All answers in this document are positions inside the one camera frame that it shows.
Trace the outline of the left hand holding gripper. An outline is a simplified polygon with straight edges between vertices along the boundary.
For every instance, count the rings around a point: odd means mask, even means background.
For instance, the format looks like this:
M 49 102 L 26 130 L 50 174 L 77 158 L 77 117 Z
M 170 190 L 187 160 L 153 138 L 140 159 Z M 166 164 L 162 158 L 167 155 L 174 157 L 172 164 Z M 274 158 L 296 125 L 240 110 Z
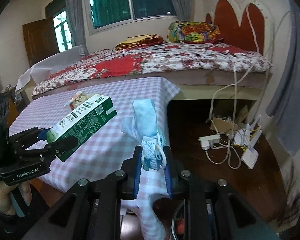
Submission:
M 0 213 L 12 216 L 15 215 L 15 209 L 10 201 L 10 192 L 19 185 L 7 186 L 3 181 L 0 181 Z M 31 181 L 25 181 L 20 185 L 23 194 L 23 200 L 27 205 L 31 203 L 32 193 L 31 193 Z

